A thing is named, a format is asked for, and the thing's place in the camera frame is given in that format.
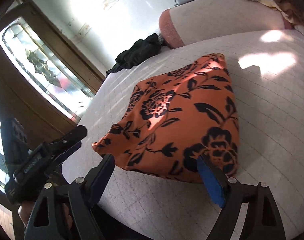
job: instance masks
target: dark fabric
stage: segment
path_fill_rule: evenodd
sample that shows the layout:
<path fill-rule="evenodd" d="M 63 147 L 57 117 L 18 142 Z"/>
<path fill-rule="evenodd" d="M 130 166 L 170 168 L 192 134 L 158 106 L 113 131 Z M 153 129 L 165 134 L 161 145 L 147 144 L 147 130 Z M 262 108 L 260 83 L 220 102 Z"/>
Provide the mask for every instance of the dark fabric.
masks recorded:
<path fill-rule="evenodd" d="M 161 45 L 156 33 L 148 36 L 145 40 L 139 39 L 133 46 L 120 53 L 115 59 L 116 64 L 107 71 L 107 76 L 110 73 L 116 73 L 122 69 L 131 69 L 134 66 L 141 64 L 143 61 L 160 53 Z"/>

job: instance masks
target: orange floral fabric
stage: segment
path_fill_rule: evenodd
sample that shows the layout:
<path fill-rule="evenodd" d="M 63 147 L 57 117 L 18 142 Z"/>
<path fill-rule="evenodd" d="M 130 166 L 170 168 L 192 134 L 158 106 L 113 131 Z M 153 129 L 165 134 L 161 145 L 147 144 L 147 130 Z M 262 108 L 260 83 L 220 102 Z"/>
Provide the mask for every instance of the orange floral fabric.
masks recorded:
<path fill-rule="evenodd" d="M 196 159 L 205 153 L 232 176 L 239 146 L 234 102 L 224 55 L 209 54 L 136 84 L 124 117 L 92 147 L 125 170 L 198 183 Z"/>

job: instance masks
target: pink cushion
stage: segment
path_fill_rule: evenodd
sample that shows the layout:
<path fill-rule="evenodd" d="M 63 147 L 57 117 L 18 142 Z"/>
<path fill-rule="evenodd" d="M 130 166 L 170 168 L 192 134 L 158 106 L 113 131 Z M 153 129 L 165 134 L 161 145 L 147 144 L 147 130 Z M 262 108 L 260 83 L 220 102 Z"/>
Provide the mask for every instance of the pink cushion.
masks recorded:
<path fill-rule="evenodd" d="M 230 34 L 285 29 L 279 11 L 247 0 L 195 0 L 164 11 L 159 25 L 171 48 Z"/>

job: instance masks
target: clamp screw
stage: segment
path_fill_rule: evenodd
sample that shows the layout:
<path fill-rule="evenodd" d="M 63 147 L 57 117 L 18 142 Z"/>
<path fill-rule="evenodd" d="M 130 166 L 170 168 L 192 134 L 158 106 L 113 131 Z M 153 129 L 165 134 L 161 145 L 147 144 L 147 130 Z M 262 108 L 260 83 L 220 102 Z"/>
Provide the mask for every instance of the clamp screw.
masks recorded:
<path fill-rule="evenodd" d="M 260 182 L 261 187 L 268 187 L 268 184 L 266 182 Z"/>
<path fill-rule="evenodd" d="M 84 178 L 83 178 L 83 177 L 78 177 L 78 178 L 75 180 L 75 182 L 76 182 L 77 184 L 81 184 L 83 181 L 84 181 Z"/>
<path fill-rule="evenodd" d="M 233 177 L 230 177 L 230 178 L 228 178 L 228 182 L 230 182 L 231 184 L 234 184 L 234 183 L 237 182 L 237 179 L 233 178 Z"/>
<path fill-rule="evenodd" d="M 44 185 L 44 188 L 49 189 L 52 187 L 52 183 L 48 182 Z"/>

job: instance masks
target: finger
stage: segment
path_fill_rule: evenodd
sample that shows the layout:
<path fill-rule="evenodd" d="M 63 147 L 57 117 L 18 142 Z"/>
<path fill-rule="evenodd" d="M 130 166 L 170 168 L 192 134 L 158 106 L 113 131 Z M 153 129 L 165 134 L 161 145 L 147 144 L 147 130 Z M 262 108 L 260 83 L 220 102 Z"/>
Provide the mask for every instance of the finger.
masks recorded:
<path fill-rule="evenodd" d="M 20 216 L 23 224 L 27 227 L 27 224 L 30 219 L 30 215 L 32 213 L 33 207 L 34 207 L 33 201 L 24 201 L 20 208 L 18 209 L 18 215 Z"/>
<path fill-rule="evenodd" d="M 69 229 L 71 229 L 72 224 L 73 224 L 73 219 L 72 219 L 72 217 L 71 217 L 71 216 L 67 216 L 67 217 L 66 217 L 66 220 L 67 220 L 67 225 L 68 225 Z"/>
<path fill-rule="evenodd" d="M 69 229 L 71 229 L 72 224 L 73 224 L 73 219 L 69 215 L 69 208 L 68 208 L 68 206 L 65 205 L 65 204 L 63 204 L 63 207 L 64 207 L 64 213 L 65 213 L 65 216 L 66 216 L 67 225 L 68 225 Z"/>

